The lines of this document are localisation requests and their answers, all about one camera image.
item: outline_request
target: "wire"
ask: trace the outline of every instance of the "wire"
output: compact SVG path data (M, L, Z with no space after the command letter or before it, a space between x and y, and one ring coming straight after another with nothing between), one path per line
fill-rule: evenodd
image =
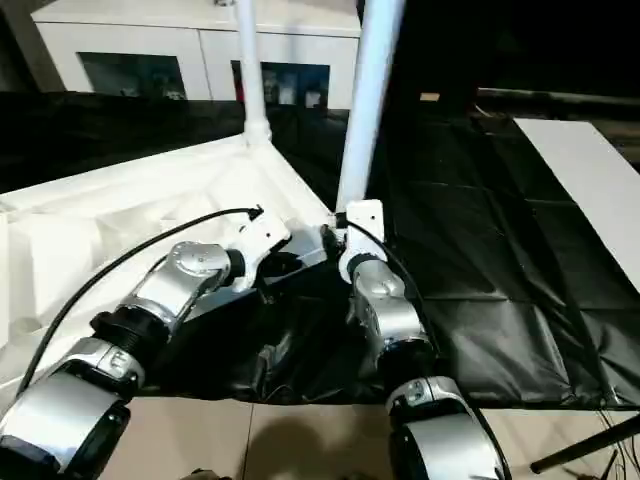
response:
M156 243L164 240L165 238L168 238L168 237L170 237L172 235L175 235L176 233L180 233L183 230L186 230L187 228L193 227L194 225L197 225L199 223L206 222L207 220L211 220L211 219L214 219L214 218L217 218L217 217L222 217L224 215L231 215L231 214L236 214L236 213L247 213L247 214L249 214L250 218L255 218L256 216L258 216L258 215L260 215L262 213L262 210L259 209L259 208L229 208L227 210L220 210L218 212L213 212L213 213L209 213L207 215L203 215L201 217L198 217L198 218L195 218L193 220L190 220L190 221L188 221L186 223L183 223L182 225L178 225L177 227L174 227L171 230L167 230L166 232L163 232L163 233L161 233L159 235L156 235L155 237L150 238L149 240L146 240L146 241L142 242L141 244L139 244L136 247L132 248L128 252L125 252L124 254L122 254L120 257L116 258L113 262L111 262L109 265L104 267L102 270L98 271L84 285L82 285L82 287L80 287L76 291L76 293L74 293L71 296L71 298L69 300L67 300L67 302L63 305L62 309L60 309L58 314L55 316L55 318L53 319L53 321L49 325L49 328L47 328L47 331L43 335L42 340L40 340L40 343L38 344L38 348L36 349L36 352L33 354L33 357L31 358L31 361L29 362L29 366L27 367L27 370L25 371L24 376L22 377L22 381L20 382L20 385L18 386L18 391L16 393L16 398L18 398L20 395L22 395L22 393L24 393L24 391L29 387L29 384L31 383L31 380L33 379L33 376L35 375L36 370L38 369L38 365L40 364L40 361L42 360L44 352L46 351L47 347L49 346L49 343L51 342L51 339L55 335L56 331L60 327L60 324L62 323L62 320L64 320L64 318L71 311L71 309L74 307L74 305L76 303L78 303L78 301L95 284L97 284L100 280L102 280L104 277L106 277L109 273L111 273L117 267L122 265L124 262L129 260L131 257L136 255L137 253L141 252L145 248L148 248L148 247L150 247L152 245L155 245ZM162 259L160 259L158 262L156 262L154 267L159 265L159 263L161 261L162 261Z
M636 437L634 435L631 436L631 453L633 453L633 461L636 462L636 467L640 470L640 462L638 462L638 455L636 454Z
M607 418L607 416L602 410L598 410L598 415L600 416L601 420L604 421L607 428L613 427L613 423ZM629 455L629 452L627 451L627 448L624 442L616 442L616 445L617 445L618 451L620 452L620 458L622 459L622 478L623 480L627 480L627 460L625 458L625 452L629 456L629 460L631 461L631 466L634 467L634 470L636 470L636 473L638 473L638 468L637 468L637 465L633 463L633 460L631 460L631 455Z
M607 413L608 412L602 412L603 417L605 418L605 421L607 423L607 427L611 428L614 424L613 418L611 418L611 414L609 414L609 416L607 417ZM633 436L631 437L631 446L632 449L635 448L635 442L633 441ZM629 448L627 447L626 444L626 440L623 440L622 442L622 447L624 448L625 453L627 454L627 457L629 457L629 461L631 462L631 466L633 467L633 469L636 471L638 477L640 477L640 464L638 464L638 458L635 455L631 455L629 453Z
M482 115L484 115L485 117L493 117L493 115L491 115L489 112L487 112L486 110L483 110L482 108L480 108L480 106L477 103L474 103L473 106L475 107L475 109L480 112Z
M363 235L366 235L369 238L369 240L371 240L378 247L380 247L384 251L384 253L386 253L387 256L393 261L393 263L396 264L396 266L400 269L400 272L402 272L402 276L404 277L404 281L409 284L409 286L413 290L413 293L416 295L416 297L418 297L418 301L420 302L420 306L422 307L422 311L424 312L424 315L426 316L427 308L426 308L426 304L424 302L424 298L422 297L422 294L420 293L420 289L418 288L418 284L416 283L415 279L413 278L413 275L411 275L409 273L409 270L407 270L407 268L404 266L404 264L400 261L398 256L395 253L393 253L393 251L389 247L387 247L382 241L378 240L375 237L375 235L373 235L366 228L361 227L357 223L353 223L352 221L346 220L346 219L344 220L344 223L346 225L350 226L350 227L355 228L356 230L358 230ZM426 322L424 322L424 323L426 323L425 327L428 330L427 334L429 335L431 343L433 344L434 350L436 351L437 354L440 354L440 347L438 346L438 342L436 340L436 335L435 335L435 330L433 328L433 325L431 324L431 321L428 318L426 318Z

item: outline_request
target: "white clamp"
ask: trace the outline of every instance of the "white clamp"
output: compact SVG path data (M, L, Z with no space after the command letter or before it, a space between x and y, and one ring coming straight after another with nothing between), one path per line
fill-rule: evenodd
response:
M231 284L234 292L242 292L253 286L260 262L264 260L273 247L291 237L291 233L280 217L273 213L263 212L255 220L247 224L238 239L229 248L238 250L244 259L245 274L236 278Z
M359 200L350 202L346 208L347 220L370 232L384 242L384 214L380 200ZM338 262L342 279L351 283L349 262L358 255L374 255L386 262L387 255L374 241L352 226L347 226L346 249Z

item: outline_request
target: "white cabinet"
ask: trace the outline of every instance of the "white cabinet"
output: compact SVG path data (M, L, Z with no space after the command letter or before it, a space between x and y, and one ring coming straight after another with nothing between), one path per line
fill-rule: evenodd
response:
M268 103L349 109L355 0L254 0ZM234 9L213 0L57 0L33 14L65 87L242 100Z
M67 90L211 98L197 30L79 23L38 28Z
M200 38L213 98L236 99L241 88L238 33L204 31ZM317 100L328 108L351 107L357 39L259 33L258 53L267 103L313 106Z

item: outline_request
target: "black fabric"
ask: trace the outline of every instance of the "black fabric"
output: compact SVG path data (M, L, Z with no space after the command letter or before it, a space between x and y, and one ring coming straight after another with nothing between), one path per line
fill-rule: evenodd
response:
M235 104L2 96L0 191L242 130ZM277 107L274 145L331 208L346 115ZM637 408L640 295L511 121L385 125L372 196L415 275L451 373L477 406ZM374 403L383 390L332 263L186 324L148 395Z

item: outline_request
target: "wrinkled black cloth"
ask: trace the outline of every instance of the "wrinkled black cloth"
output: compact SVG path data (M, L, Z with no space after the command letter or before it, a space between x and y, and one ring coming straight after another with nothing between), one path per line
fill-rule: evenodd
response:
M0 191L240 133L234 103L0 95ZM347 115L268 110L273 143L332 208ZM512 121L383 126L370 194L415 276L443 368L483 407L640 405L640 295ZM379 403L331 262L188 322L145 394Z

